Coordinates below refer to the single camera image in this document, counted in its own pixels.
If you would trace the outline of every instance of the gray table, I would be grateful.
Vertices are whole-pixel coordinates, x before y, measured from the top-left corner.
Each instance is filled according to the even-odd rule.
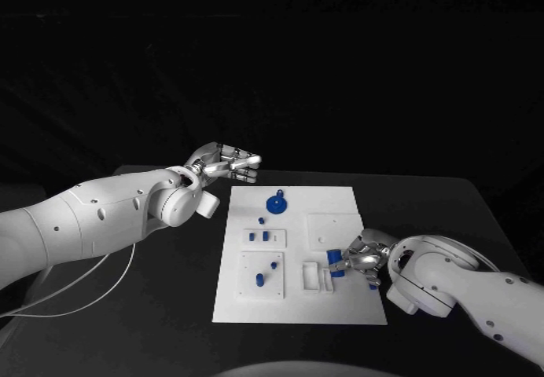
[[[116,174],[159,167],[122,167]],[[368,228],[399,237],[442,234],[484,252],[497,266],[529,277],[474,185],[454,178],[263,171],[260,185],[353,186]],[[139,244],[135,264],[110,296],[71,316],[25,319],[0,354],[0,375],[213,375],[267,361],[328,361],[406,376],[542,375],[474,327],[456,306],[446,319],[407,315],[387,300],[389,326],[214,324],[214,298],[230,187],[210,191],[223,203],[213,219],[195,214],[179,228]],[[130,249],[34,313],[61,313],[96,299],[119,279]],[[54,268],[44,294],[99,260]]]

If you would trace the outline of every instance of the blue object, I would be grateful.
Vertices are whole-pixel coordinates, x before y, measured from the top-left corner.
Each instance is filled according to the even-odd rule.
[[[257,286],[262,287],[265,285],[265,276],[262,273],[257,274]]]
[[[288,210],[288,201],[283,198],[283,190],[278,190],[276,196],[269,198],[267,209],[272,214],[282,214]]]
[[[327,258],[329,259],[329,265],[334,265],[337,262],[342,260],[342,250],[341,249],[328,250]],[[331,271],[332,277],[344,277],[345,274],[347,273],[344,271],[335,271],[335,272]]]

